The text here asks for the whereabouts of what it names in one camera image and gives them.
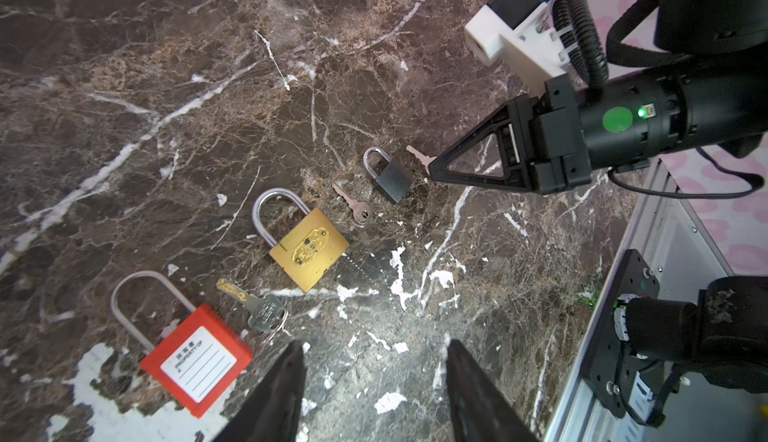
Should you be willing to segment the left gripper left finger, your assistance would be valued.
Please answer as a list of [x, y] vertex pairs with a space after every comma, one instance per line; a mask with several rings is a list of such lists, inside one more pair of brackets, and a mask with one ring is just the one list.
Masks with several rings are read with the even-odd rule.
[[292, 341], [214, 441], [295, 441], [305, 380], [302, 343]]

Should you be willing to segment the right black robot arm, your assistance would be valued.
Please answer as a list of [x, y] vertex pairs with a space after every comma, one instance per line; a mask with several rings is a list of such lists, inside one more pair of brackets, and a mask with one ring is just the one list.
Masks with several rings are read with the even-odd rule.
[[[552, 0], [557, 39], [585, 82], [548, 75], [537, 96], [504, 103], [429, 167], [438, 182], [549, 195], [617, 182], [658, 155], [716, 145], [736, 158], [767, 130], [767, 0], [637, 0], [600, 38], [587, 0]], [[610, 393], [643, 369], [672, 366], [665, 389], [696, 372], [712, 385], [767, 390], [767, 281], [726, 277], [697, 303], [637, 287], [609, 303]]]

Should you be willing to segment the red padlock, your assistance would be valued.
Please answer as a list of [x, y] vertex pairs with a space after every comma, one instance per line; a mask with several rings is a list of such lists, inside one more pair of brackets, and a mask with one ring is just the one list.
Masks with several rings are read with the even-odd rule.
[[[164, 286], [190, 315], [162, 342], [153, 344], [122, 313], [118, 296], [128, 283], [151, 278]], [[208, 304], [194, 305], [171, 281], [155, 271], [139, 271], [120, 280], [111, 294], [111, 311], [145, 348], [140, 367], [198, 419], [252, 362], [253, 352]]]

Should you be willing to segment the small grey metal piece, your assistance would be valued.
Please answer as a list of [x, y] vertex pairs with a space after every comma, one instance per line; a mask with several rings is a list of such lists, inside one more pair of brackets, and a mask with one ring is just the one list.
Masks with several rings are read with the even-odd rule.
[[[369, 163], [369, 158], [374, 153], [386, 162], [380, 173], [375, 172]], [[411, 173], [400, 162], [392, 159], [378, 147], [368, 148], [363, 154], [362, 163], [374, 185], [387, 200], [394, 204], [399, 204], [405, 198], [414, 183]]]

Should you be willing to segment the brass padlock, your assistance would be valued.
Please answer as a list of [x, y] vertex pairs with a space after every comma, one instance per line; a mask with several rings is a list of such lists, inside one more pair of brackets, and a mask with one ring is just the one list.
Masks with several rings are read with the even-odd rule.
[[[304, 215], [280, 242], [261, 221], [261, 209], [277, 197], [290, 200]], [[270, 257], [304, 293], [308, 293], [349, 248], [347, 240], [319, 209], [310, 209], [297, 194], [284, 188], [262, 193], [254, 203], [251, 217], [256, 232], [271, 248]]]

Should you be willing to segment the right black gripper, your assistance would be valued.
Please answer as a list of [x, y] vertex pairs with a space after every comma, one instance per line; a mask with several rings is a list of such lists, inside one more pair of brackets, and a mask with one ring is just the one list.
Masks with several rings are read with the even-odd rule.
[[592, 182], [576, 92], [566, 75], [544, 95], [498, 107], [429, 164], [435, 182], [549, 195]]

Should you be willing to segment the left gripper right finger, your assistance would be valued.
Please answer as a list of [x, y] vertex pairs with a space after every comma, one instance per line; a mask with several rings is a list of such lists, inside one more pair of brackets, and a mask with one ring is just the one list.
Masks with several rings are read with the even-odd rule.
[[537, 441], [466, 347], [456, 339], [447, 348], [446, 383], [456, 441]]

